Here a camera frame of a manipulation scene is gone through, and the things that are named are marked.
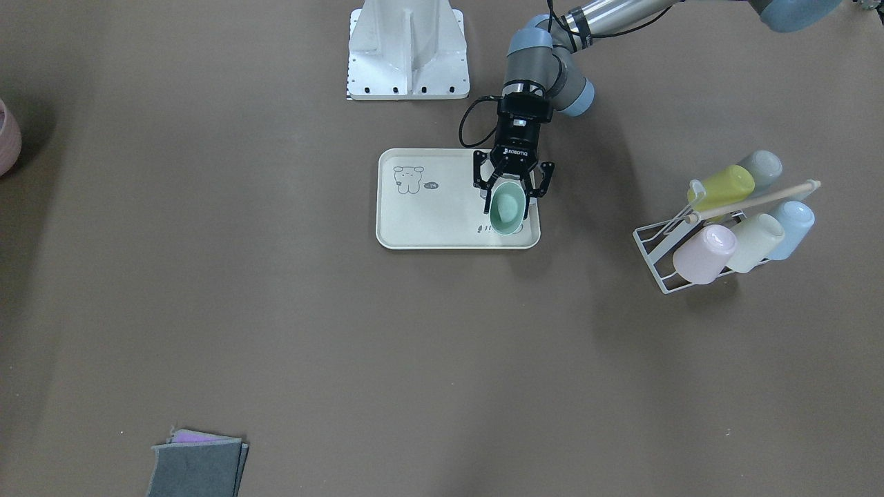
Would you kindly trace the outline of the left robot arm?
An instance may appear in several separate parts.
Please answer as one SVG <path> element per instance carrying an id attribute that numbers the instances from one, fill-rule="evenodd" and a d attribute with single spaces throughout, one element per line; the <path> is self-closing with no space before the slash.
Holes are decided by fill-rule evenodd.
<path id="1" fill-rule="evenodd" d="M 486 135 L 492 144 L 463 144 L 472 151 L 472 185 L 492 222 L 521 224 L 531 202 L 546 195 L 555 163 L 542 161 L 542 127 L 553 115 L 576 117 L 593 105 L 596 89 L 575 65 L 574 56 L 597 41 L 625 37 L 658 22 L 673 1 L 590 1 L 565 12 L 553 2 L 547 11 L 516 31 L 508 45 L 499 94 L 477 103 L 494 103 L 497 121 Z"/>

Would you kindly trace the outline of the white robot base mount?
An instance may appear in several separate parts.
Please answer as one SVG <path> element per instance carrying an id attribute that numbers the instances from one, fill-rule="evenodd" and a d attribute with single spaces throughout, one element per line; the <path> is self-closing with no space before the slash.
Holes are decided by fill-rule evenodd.
<path id="1" fill-rule="evenodd" d="M 345 94 L 354 101 L 470 94 L 461 10 L 448 1 L 366 1 L 349 16 Z"/>

